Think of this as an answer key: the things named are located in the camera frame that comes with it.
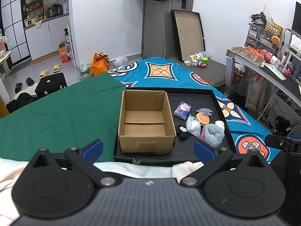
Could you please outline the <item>light blue fluffy plush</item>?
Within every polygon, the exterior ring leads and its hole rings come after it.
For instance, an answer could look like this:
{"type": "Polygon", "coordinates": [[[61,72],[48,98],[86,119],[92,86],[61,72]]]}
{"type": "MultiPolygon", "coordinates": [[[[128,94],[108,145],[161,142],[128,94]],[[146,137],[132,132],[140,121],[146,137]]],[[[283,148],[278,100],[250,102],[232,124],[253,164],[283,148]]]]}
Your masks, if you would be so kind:
{"type": "Polygon", "coordinates": [[[224,139],[223,128],[215,124],[207,124],[203,127],[201,140],[213,148],[219,148],[224,139]]]}

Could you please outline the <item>white stuffing bag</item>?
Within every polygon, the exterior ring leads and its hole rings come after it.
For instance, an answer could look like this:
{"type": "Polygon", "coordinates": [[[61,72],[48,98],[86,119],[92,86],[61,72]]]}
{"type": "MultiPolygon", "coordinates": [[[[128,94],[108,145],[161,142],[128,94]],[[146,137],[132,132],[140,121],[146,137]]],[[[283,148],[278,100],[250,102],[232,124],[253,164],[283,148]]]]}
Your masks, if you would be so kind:
{"type": "Polygon", "coordinates": [[[186,129],[193,136],[199,138],[201,136],[201,124],[196,117],[189,115],[186,120],[186,129]]]}

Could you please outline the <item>orange burger plush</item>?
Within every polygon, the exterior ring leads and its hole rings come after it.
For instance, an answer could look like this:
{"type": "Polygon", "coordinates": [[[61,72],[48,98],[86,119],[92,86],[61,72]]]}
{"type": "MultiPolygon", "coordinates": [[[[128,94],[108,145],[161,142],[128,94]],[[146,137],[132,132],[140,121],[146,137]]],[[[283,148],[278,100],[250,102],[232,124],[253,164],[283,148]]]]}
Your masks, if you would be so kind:
{"type": "Polygon", "coordinates": [[[203,113],[197,113],[195,117],[202,126],[205,126],[210,123],[210,117],[208,115],[205,115],[203,113]]]}

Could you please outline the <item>grey denim soft toy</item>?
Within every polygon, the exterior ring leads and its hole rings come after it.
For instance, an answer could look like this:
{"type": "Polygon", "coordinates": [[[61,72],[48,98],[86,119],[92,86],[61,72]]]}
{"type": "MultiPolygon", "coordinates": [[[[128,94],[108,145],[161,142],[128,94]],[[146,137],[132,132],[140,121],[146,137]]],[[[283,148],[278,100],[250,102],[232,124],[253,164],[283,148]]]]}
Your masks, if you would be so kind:
{"type": "Polygon", "coordinates": [[[202,113],[202,115],[211,116],[213,111],[211,109],[208,109],[208,108],[200,108],[200,109],[197,109],[196,112],[197,113],[202,113]]]}

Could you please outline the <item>small black white object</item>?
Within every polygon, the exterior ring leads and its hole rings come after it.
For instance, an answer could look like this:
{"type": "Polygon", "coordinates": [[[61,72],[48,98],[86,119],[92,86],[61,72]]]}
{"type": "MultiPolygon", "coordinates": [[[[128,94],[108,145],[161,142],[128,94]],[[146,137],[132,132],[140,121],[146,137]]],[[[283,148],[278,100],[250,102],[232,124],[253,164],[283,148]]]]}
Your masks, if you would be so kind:
{"type": "Polygon", "coordinates": [[[185,140],[189,137],[189,132],[183,125],[176,126],[176,134],[181,140],[185,140]]]}

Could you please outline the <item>blue patterned blanket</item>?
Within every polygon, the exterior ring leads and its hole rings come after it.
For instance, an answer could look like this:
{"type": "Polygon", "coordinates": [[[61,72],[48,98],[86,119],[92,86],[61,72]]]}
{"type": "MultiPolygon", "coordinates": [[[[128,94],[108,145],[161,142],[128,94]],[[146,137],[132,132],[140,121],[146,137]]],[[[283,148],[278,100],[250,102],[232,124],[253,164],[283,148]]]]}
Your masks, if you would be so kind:
{"type": "Polygon", "coordinates": [[[108,73],[127,87],[211,90],[215,94],[218,106],[227,121],[236,152],[246,153],[250,148],[257,148],[268,162],[271,162],[280,152],[276,148],[265,145],[265,137],[271,134],[268,129],[226,98],[204,77],[181,67],[177,63],[164,58],[149,58],[111,69],[108,73]]]}

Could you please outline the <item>green cloth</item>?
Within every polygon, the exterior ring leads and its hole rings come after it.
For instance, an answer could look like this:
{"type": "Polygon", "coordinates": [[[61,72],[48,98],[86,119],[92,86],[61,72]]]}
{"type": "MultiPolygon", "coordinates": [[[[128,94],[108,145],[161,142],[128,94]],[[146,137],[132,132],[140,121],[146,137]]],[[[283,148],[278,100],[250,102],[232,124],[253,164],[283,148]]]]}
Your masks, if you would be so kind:
{"type": "Polygon", "coordinates": [[[62,153],[103,141],[100,162],[113,160],[125,86],[108,73],[80,81],[1,119],[1,158],[29,161],[40,148],[62,153]]]}

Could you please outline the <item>purple tissue pack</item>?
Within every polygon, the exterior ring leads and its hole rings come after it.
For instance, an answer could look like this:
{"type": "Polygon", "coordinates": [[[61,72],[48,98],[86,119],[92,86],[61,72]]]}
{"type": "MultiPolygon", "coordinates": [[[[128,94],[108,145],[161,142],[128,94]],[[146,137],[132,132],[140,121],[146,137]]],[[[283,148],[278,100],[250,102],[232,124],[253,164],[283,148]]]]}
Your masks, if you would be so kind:
{"type": "Polygon", "coordinates": [[[185,102],[180,102],[173,114],[174,114],[174,116],[176,116],[182,120],[186,120],[190,114],[191,109],[192,109],[191,105],[189,105],[185,102]]]}

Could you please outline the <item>brown cardboard box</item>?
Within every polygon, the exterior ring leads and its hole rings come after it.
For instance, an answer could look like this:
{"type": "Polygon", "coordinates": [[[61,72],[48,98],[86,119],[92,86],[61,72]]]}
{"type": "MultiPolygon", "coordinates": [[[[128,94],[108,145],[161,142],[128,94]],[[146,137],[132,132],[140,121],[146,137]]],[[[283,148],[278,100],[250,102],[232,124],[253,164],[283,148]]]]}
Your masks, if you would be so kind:
{"type": "Polygon", "coordinates": [[[169,153],[176,129],[166,91],[124,90],[118,140],[123,153],[169,153]]]}

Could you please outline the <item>black chair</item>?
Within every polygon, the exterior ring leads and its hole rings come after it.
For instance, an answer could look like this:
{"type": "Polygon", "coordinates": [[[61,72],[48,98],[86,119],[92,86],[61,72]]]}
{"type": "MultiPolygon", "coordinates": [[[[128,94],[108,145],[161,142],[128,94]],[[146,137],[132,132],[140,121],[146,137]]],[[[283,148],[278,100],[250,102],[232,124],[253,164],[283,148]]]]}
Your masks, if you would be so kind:
{"type": "Polygon", "coordinates": [[[43,77],[39,81],[35,89],[35,93],[38,98],[43,98],[65,87],[67,87],[67,83],[64,73],[54,73],[52,75],[43,77]]]}

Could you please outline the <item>yellow slipper right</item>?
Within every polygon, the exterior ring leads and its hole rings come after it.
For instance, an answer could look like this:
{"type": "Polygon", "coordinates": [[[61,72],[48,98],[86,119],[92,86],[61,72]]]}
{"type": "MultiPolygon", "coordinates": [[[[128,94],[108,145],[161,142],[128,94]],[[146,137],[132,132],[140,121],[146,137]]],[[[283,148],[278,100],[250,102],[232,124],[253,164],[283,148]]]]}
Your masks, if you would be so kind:
{"type": "Polygon", "coordinates": [[[54,65],[53,73],[58,73],[60,70],[61,70],[61,65],[60,64],[54,65]]]}

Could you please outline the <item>yellow slipper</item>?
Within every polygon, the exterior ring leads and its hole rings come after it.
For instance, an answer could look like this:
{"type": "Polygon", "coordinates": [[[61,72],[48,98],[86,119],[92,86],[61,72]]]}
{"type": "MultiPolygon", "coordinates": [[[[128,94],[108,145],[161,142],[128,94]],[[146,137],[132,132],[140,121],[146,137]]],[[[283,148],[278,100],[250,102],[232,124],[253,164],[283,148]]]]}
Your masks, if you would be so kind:
{"type": "Polygon", "coordinates": [[[60,64],[54,65],[53,73],[58,73],[60,70],[61,70],[61,65],[60,64]]]}
{"type": "Polygon", "coordinates": [[[43,70],[39,75],[39,79],[41,80],[43,77],[47,76],[48,72],[49,72],[48,70],[43,70]]]}

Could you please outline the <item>yellow slipper left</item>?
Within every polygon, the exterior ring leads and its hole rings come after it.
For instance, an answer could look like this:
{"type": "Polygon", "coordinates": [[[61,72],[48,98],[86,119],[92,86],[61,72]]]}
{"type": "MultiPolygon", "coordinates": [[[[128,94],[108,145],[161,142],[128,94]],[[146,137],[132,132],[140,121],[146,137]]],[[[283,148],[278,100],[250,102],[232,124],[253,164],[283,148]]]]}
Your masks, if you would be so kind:
{"type": "Polygon", "coordinates": [[[47,76],[48,72],[49,72],[48,70],[43,70],[39,75],[39,79],[41,80],[43,77],[47,76]]]}

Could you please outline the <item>orange gift bag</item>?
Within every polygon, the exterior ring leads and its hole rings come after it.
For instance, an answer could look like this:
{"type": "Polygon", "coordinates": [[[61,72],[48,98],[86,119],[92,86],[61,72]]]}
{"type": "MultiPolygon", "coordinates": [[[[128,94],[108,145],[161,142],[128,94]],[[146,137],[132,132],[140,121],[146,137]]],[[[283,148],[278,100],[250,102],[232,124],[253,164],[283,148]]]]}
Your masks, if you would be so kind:
{"type": "Polygon", "coordinates": [[[95,76],[109,70],[109,57],[104,53],[95,53],[93,56],[92,70],[95,76]]]}

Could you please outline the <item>green lid jar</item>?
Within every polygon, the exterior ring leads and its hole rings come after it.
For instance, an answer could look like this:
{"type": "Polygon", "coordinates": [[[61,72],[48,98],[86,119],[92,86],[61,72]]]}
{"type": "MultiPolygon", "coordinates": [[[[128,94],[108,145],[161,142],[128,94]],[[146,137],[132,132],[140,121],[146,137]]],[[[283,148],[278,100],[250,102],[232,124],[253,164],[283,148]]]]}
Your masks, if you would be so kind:
{"type": "Polygon", "coordinates": [[[204,63],[204,64],[208,64],[209,59],[207,57],[202,57],[201,62],[204,63]]]}

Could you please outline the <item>white desk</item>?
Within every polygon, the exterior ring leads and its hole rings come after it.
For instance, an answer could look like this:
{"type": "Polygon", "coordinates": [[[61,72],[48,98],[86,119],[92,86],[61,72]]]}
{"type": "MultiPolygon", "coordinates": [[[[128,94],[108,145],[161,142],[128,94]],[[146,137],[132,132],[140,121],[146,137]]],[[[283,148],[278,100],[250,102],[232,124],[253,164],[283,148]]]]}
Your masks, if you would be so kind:
{"type": "Polygon", "coordinates": [[[300,93],[298,90],[298,83],[295,82],[292,78],[287,78],[286,80],[280,80],[271,70],[266,66],[261,67],[253,61],[250,61],[248,58],[243,56],[242,50],[238,52],[238,48],[245,49],[244,46],[234,46],[227,49],[226,52],[226,81],[225,81],[225,96],[231,95],[231,92],[234,91],[233,85],[233,76],[235,69],[235,62],[244,64],[249,69],[263,76],[267,81],[272,83],[275,87],[281,89],[284,94],[291,98],[299,107],[300,107],[300,93]]]}

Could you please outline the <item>white plastic bag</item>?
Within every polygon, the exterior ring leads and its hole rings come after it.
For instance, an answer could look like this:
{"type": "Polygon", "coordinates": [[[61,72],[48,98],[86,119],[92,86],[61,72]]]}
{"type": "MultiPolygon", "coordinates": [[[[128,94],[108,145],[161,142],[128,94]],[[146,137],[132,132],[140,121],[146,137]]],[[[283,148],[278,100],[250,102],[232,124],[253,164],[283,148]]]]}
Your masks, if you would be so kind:
{"type": "Polygon", "coordinates": [[[123,67],[128,64],[128,59],[126,56],[118,56],[116,60],[113,62],[113,66],[115,68],[123,67]]]}

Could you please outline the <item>orange cardboard box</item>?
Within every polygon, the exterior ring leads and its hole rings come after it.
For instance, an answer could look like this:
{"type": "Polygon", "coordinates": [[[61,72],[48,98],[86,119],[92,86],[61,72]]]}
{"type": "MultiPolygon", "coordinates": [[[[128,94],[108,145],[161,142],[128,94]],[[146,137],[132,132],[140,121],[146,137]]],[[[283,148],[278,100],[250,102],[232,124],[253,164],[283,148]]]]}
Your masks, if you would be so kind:
{"type": "Polygon", "coordinates": [[[70,57],[68,56],[65,41],[63,41],[59,44],[58,51],[59,51],[62,63],[67,63],[70,61],[70,57]]]}

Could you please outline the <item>white kitchen cabinet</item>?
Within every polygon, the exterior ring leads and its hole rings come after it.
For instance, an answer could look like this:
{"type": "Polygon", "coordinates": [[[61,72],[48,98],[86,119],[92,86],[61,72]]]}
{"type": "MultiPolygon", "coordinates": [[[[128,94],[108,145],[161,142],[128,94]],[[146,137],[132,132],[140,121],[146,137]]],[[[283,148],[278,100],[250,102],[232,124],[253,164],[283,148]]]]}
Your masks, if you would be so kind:
{"type": "Polygon", "coordinates": [[[33,25],[24,30],[32,60],[58,50],[59,44],[65,41],[64,29],[67,28],[68,19],[68,15],[58,16],[46,19],[39,28],[33,25]]]}

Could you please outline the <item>drawer organizer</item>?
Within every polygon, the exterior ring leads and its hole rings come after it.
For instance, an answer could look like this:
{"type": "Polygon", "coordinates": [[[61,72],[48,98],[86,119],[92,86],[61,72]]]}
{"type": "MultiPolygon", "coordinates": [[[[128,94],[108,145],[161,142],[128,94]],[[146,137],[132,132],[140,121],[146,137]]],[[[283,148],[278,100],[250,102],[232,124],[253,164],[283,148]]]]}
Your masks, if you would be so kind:
{"type": "Polygon", "coordinates": [[[272,54],[277,54],[279,47],[272,43],[272,34],[267,30],[255,25],[249,25],[249,31],[245,40],[245,47],[252,47],[257,50],[268,50],[272,54]]]}

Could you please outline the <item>framed corkboard leaning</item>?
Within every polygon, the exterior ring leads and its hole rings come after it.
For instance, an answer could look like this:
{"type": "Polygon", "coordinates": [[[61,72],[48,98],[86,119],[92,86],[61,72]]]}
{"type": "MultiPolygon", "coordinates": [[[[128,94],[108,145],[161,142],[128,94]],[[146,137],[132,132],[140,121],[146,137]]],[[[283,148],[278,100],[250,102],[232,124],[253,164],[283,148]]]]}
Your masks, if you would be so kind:
{"type": "Polygon", "coordinates": [[[171,20],[180,61],[188,56],[206,50],[201,16],[198,12],[171,10],[171,20]]]}

